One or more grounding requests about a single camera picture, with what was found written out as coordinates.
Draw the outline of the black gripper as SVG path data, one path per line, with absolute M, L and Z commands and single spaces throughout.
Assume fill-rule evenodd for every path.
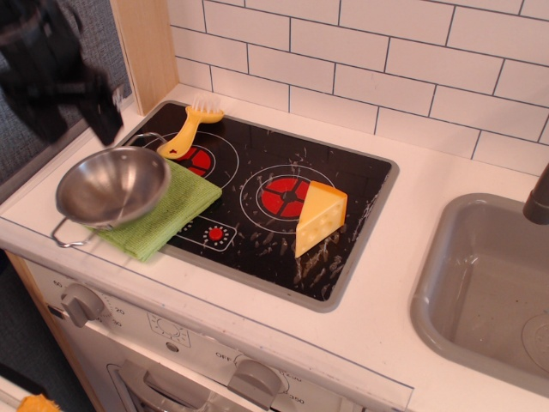
M 8 65 L 1 88 L 40 140 L 53 144 L 68 131 L 57 106 L 74 105 L 110 146 L 124 124 L 119 98 L 106 74 L 84 63 L 81 22 L 72 15 L 74 23 L 56 1 L 1 2 L 1 55 Z

